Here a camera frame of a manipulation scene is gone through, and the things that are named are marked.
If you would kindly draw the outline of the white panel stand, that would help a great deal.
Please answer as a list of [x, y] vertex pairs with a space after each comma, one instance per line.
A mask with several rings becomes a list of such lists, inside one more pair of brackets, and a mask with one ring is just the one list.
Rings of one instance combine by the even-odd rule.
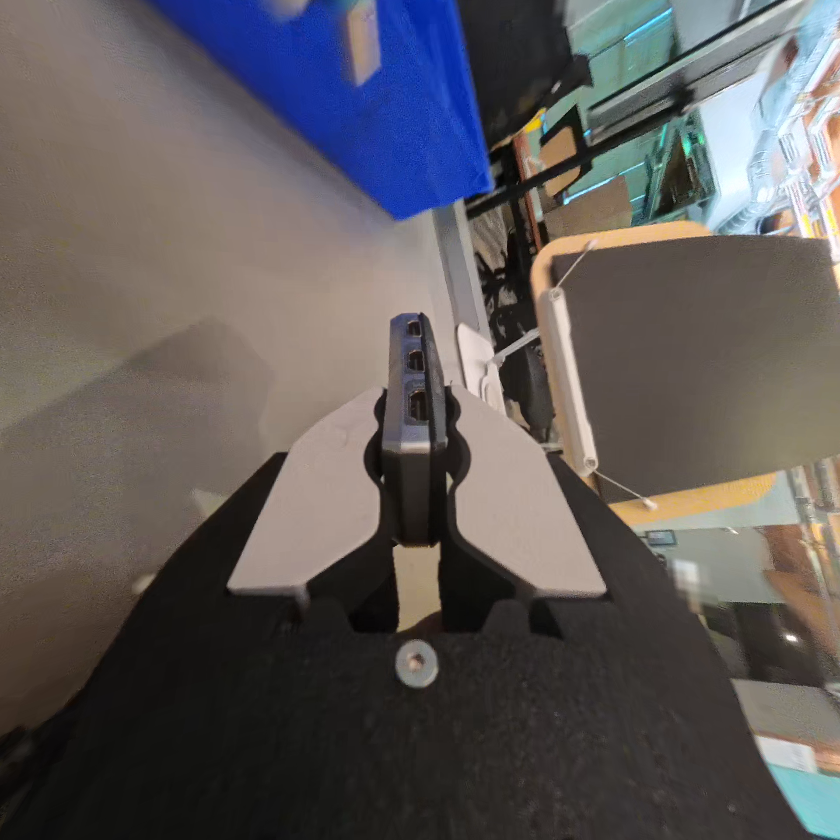
[[506, 414], [501, 389], [501, 366], [513, 354], [540, 341], [546, 361], [555, 418], [560, 423], [560, 446], [572, 470], [582, 478], [599, 466], [594, 435], [585, 408], [581, 379], [571, 337], [571, 319], [564, 290], [550, 288], [537, 303], [537, 327], [512, 343], [512, 350], [494, 351], [490, 341], [462, 322], [456, 327], [458, 356], [466, 388], [501, 414]]

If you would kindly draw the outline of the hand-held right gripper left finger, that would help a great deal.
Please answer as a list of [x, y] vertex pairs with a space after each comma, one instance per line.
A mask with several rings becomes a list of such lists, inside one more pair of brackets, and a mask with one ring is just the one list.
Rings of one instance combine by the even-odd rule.
[[227, 580], [231, 595], [282, 597], [299, 613], [333, 599], [357, 632], [396, 630], [396, 519], [381, 471], [385, 397], [372, 387], [290, 448]]

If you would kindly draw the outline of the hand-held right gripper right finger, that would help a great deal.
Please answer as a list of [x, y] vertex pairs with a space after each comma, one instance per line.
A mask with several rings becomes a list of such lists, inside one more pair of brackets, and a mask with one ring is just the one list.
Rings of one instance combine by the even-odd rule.
[[463, 385], [447, 392], [439, 598], [447, 633], [559, 633], [607, 593], [549, 459]]

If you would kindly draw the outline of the dark multi-port hub adapter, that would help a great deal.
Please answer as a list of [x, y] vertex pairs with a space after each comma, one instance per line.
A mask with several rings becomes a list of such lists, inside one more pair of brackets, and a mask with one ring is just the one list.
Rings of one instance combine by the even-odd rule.
[[443, 366], [425, 313], [391, 320], [388, 366], [381, 464], [396, 537], [405, 546], [433, 546], [445, 523], [448, 421]]

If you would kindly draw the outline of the blue plastic bin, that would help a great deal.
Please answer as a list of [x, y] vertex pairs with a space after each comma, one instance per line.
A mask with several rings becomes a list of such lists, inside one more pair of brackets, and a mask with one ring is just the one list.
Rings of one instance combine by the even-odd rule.
[[394, 219], [492, 187], [456, 2], [152, 4]]

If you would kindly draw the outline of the grey desk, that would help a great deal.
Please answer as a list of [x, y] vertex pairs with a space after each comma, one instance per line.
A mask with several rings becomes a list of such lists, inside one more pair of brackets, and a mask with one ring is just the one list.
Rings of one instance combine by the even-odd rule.
[[387, 373], [461, 377], [463, 212], [392, 220], [144, 2], [2, 2], [2, 733], [87, 681], [148, 580]]

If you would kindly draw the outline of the flat hanging screen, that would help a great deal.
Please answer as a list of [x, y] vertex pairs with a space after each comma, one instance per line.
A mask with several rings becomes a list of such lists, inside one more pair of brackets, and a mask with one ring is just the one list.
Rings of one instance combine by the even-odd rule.
[[592, 137], [604, 140], [648, 119], [686, 113], [749, 78], [795, 32], [811, 4], [760, 2], [719, 34], [591, 105]]

